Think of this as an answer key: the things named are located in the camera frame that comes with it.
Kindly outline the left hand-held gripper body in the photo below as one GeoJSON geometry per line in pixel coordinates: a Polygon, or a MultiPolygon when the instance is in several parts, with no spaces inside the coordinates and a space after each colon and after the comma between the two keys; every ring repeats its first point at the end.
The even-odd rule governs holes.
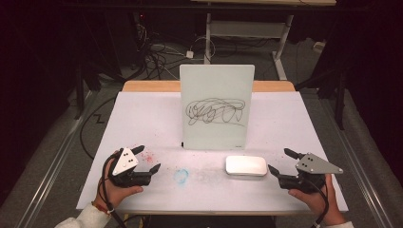
{"type": "Polygon", "coordinates": [[[130,148],[121,148],[109,168],[108,177],[115,186],[131,187],[146,186],[151,182],[151,175],[148,172],[135,172],[134,168],[139,164],[136,155],[133,155],[130,148]]]}

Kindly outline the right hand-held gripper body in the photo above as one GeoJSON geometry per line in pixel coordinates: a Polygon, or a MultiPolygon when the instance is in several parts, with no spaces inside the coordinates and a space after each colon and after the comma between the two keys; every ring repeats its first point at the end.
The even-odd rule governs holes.
{"type": "Polygon", "coordinates": [[[343,169],[323,160],[315,154],[307,153],[295,165],[295,176],[279,174],[278,183],[282,189],[297,189],[305,194],[312,194],[320,190],[326,174],[342,174],[343,169]]]}

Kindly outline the white whiteboard eraser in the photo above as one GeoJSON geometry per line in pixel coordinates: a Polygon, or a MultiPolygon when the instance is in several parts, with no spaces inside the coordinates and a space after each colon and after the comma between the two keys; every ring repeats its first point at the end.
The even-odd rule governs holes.
{"type": "Polygon", "coordinates": [[[229,175],[265,176],[267,163],[262,157],[228,156],[225,159],[225,170],[229,175]]]}

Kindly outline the person's left hand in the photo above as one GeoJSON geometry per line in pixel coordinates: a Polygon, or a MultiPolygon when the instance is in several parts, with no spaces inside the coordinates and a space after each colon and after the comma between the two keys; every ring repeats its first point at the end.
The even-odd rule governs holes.
{"type": "Polygon", "coordinates": [[[112,161],[109,161],[103,168],[104,173],[99,180],[99,186],[97,187],[97,193],[95,199],[92,202],[93,205],[99,206],[103,210],[107,209],[107,203],[111,204],[112,208],[118,207],[121,202],[134,194],[142,193],[143,188],[141,186],[132,186],[128,188],[121,188],[115,186],[108,178],[107,174],[112,161]]]}

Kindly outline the person's right hand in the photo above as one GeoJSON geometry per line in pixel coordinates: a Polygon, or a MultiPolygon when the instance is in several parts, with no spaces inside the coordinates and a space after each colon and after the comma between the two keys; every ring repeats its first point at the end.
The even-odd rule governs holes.
{"type": "Polygon", "coordinates": [[[335,225],[346,222],[347,219],[344,218],[338,209],[332,175],[326,174],[325,177],[326,185],[321,188],[321,191],[328,202],[325,202],[325,199],[320,193],[305,194],[297,189],[291,189],[288,191],[288,194],[304,202],[317,216],[320,216],[325,211],[325,208],[328,208],[322,220],[325,225],[335,225]]]}

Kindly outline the wooden table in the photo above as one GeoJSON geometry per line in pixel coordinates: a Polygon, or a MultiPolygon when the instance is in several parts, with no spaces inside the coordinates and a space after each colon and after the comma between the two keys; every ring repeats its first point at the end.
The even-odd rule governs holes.
{"type": "MultiPolygon", "coordinates": [[[[122,92],[180,92],[180,81],[127,81],[122,92]]],[[[254,81],[254,92],[291,92],[294,85],[288,81],[254,81]]]]}

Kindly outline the white scribbled whiteboard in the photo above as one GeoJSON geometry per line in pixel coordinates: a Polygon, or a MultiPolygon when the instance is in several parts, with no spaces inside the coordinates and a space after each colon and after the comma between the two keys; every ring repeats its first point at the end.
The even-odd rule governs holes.
{"type": "Polygon", "coordinates": [[[251,107],[253,65],[182,65],[182,146],[242,149],[251,107]]]}

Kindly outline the metal floor rail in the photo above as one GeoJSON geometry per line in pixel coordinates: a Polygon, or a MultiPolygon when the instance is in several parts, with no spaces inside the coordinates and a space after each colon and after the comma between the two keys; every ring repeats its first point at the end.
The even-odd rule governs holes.
{"type": "Polygon", "coordinates": [[[333,103],[319,103],[322,117],[316,120],[316,129],[330,161],[344,169],[337,180],[349,206],[347,218],[356,228],[398,228],[399,185],[355,104],[347,101],[343,126],[338,126],[333,103]]]}
{"type": "Polygon", "coordinates": [[[84,118],[96,100],[97,95],[97,92],[89,91],[84,97],[84,107],[82,109],[78,108],[77,113],[74,114],[69,121],[66,134],[55,150],[51,163],[47,166],[46,174],[41,178],[27,209],[24,211],[23,216],[18,220],[14,228],[32,227],[64,165],[71,146],[74,141],[78,139],[78,131],[83,126],[84,118]]]}

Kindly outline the white metal frame desk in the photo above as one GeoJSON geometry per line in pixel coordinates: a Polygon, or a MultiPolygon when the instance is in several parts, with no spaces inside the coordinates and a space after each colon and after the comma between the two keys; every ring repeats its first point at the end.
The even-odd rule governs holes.
{"type": "MultiPolygon", "coordinates": [[[[289,7],[291,10],[303,10],[307,8],[334,7],[336,0],[192,0],[201,3],[203,7],[289,7]]],[[[246,19],[215,20],[212,13],[206,13],[205,48],[203,62],[212,63],[215,45],[212,36],[215,37],[240,37],[240,38],[264,38],[279,39],[278,48],[271,52],[272,62],[280,80],[287,79],[284,71],[281,55],[288,38],[294,19],[293,13],[286,15],[284,22],[248,22],[246,19]]]]}

